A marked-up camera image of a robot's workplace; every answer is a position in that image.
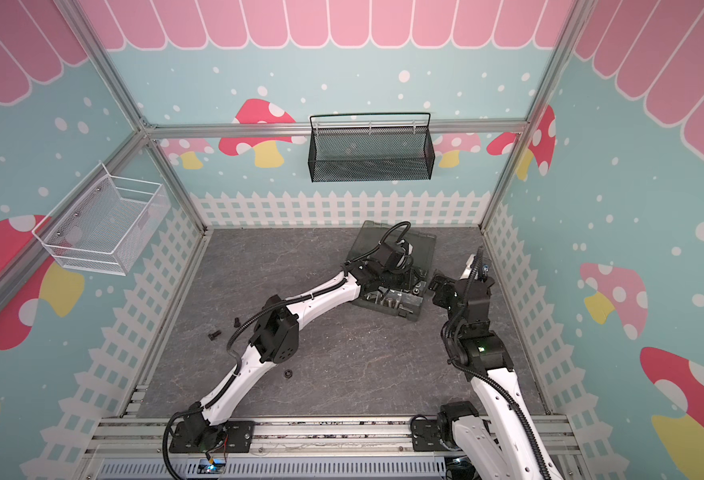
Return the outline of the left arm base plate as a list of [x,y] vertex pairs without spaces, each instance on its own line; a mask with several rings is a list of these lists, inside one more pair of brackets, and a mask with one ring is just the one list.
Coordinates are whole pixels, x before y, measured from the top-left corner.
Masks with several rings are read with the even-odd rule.
[[254,439],[254,421],[228,421],[217,426],[178,423],[172,430],[169,451],[181,453],[248,453]]

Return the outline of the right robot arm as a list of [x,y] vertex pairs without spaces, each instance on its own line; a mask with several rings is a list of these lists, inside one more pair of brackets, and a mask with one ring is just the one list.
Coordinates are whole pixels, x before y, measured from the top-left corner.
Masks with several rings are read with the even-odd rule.
[[523,399],[514,363],[490,327],[493,278],[477,251],[458,279],[436,273],[433,303],[446,310],[440,338],[448,364],[465,375],[487,420],[469,401],[441,407],[440,441],[467,457],[480,479],[560,479]]

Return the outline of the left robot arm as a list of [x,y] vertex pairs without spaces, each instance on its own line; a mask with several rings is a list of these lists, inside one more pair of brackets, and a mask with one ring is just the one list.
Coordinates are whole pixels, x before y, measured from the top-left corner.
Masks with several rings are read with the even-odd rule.
[[415,277],[415,247],[400,236],[381,239],[371,250],[345,261],[327,282],[298,296],[275,295],[235,330],[227,342],[234,367],[221,382],[187,410],[171,416],[166,429],[182,422],[191,443],[228,422],[239,403],[262,377],[298,352],[300,332],[313,320],[346,303],[382,289],[401,290]]

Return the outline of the grey compartment organizer box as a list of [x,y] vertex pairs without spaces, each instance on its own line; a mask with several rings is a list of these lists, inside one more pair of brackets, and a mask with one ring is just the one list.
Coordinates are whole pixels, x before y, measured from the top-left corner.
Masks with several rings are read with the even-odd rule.
[[350,273],[361,281],[352,303],[417,321],[427,290],[437,238],[403,221],[389,226],[367,220],[348,255]]

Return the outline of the silver bolts cluster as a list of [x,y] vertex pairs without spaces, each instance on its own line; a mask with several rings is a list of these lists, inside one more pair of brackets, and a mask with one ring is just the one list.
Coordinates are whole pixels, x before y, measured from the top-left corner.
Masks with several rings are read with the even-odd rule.
[[408,314],[414,314],[415,310],[411,305],[404,301],[404,294],[399,291],[381,291],[370,292],[365,295],[365,301],[371,303],[385,313],[406,317]]

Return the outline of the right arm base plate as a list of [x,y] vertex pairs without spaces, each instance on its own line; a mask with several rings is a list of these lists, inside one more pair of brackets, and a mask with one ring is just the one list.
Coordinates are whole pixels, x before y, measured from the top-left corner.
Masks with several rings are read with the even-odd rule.
[[442,437],[437,419],[415,415],[409,420],[412,448],[416,452],[455,452],[460,448]]

